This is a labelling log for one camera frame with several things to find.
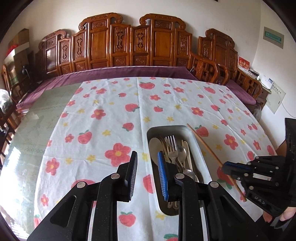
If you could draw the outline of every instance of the metal screw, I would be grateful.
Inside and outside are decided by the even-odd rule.
[[[120,178],[120,175],[119,175],[118,173],[113,173],[113,174],[111,175],[111,178],[112,178],[112,179],[118,179],[118,178]]]
[[[184,174],[183,173],[177,173],[176,174],[176,178],[177,179],[183,179],[185,176],[184,176]]]
[[[79,182],[77,183],[78,188],[84,188],[85,187],[85,182]]]
[[[219,186],[219,183],[217,183],[217,182],[211,182],[210,185],[211,185],[212,188],[217,188]]]

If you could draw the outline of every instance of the white wall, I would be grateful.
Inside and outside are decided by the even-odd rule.
[[[0,63],[5,58],[9,41],[23,28],[30,30],[30,48],[36,52],[39,41],[58,29],[78,31],[86,17],[116,12],[124,22],[139,25],[147,13],[159,13],[181,18],[186,30],[193,34],[193,51],[198,36],[215,28],[231,36],[235,49],[253,62],[260,29],[260,0],[34,0],[9,28],[0,43]]]
[[[284,35],[284,49],[263,39],[264,27],[271,28]],[[278,15],[261,1],[260,35],[252,68],[261,75],[271,78],[286,92],[282,103],[293,116],[296,116],[295,65],[296,43],[294,39]],[[285,117],[290,117],[290,115],[282,105],[275,114],[267,106],[262,110],[262,121],[276,142],[275,148],[285,140]]]

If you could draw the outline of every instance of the tablecloth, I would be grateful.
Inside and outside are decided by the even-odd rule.
[[[83,82],[65,107],[42,159],[35,193],[36,225],[77,182],[101,181],[128,162],[135,150],[134,196],[129,203],[118,202],[118,236],[120,240],[174,240],[178,216],[166,216],[158,209],[146,134],[154,126],[186,123],[222,162],[247,163],[254,156],[274,155],[259,123],[225,86],[155,77]],[[212,179],[258,219],[261,209],[242,202],[211,154],[199,146]]]

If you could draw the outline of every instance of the purple cushion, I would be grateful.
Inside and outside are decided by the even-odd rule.
[[[92,69],[58,76],[42,82],[37,89],[29,93],[21,103],[17,104],[17,108],[30,108],[45,90],[89,80],[122,77],[166,77],[197,80],[185,67],[132,66]]]
[[[246,91],[244,91],[237,83],[235,83],[233,80],[229,80],[226,84],[227,88],[230,89],[233,94],[236,95],[237,98],[240,99],[240,101],[243,104],[251,104],[255,105],[256,100],[250,96]]]

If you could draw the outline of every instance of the fork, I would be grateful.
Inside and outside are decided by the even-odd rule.
[[[175,164],[175,160],[178,157],[178,148],[174,136],[168,136],[165,138],[167,144],[168,157],[172,160],[172,163]]]

